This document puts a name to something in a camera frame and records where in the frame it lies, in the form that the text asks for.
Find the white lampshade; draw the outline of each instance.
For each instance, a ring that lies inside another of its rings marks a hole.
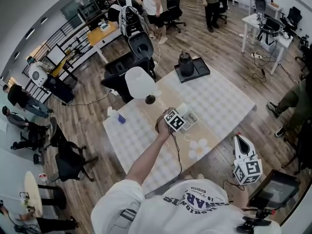
[[[129,69],[125,75],[129,93],[133,98],[143,99],[156,90],[156,84],[141,67]]]

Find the black kettle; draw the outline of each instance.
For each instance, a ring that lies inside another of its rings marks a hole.
[[[182,51],[179,57],[180,72],[183,76],[191,76],[194,72],[194,62],[190,54]]]

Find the shorts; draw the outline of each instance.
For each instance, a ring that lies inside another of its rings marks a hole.
[[[155,15],[151,16],[151,15],[147,15],[148,21],[150,22],[150,24],[155,24],[157,26],[157,28],[161,28],[162,26],[165,25],[165,22],[162,18],[162,14],[160,14],[160,16],[157,18]]]

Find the ceiling light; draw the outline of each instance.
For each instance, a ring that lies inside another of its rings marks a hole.
[[[41,22],[40,22],[40,23],[41,23],[41,25],[43,25],[43,24],[44,24],[44,22],[45,22],[45,21],[47,21],[47,20],[48,20],[48,18],[42,18],[42,19],[41,19]]]
[[[16,53],[14,54],[14,59],[16,59],[16,58],[19,56],[19,54],[20,54],[20,52],[16,52]]]
[[[31,36],[31,34],[35,31],[35,29],[31,28],[25,35],[26,40]]]

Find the checkered tablecloth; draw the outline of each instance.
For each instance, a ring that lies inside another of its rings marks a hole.
[[[176,72],[172,71],[157,84],[161,86],[164,83],[170,87],[193,109],[220,142],[243,120],[254,107],[254,102],[216,70],[211,67],[209,69],[209,76],[185,83],[180,83]],[[109,117],[103,125],[127,173],[139,155],[155,140],[157,133],[148,119],[144,118],[137,100],[130,101],[118,112],[126,118],[125,124]],[[178,175],[179,170],[176,156],[164,145],[142,185],[144,193],[148,194],[169,182]]]

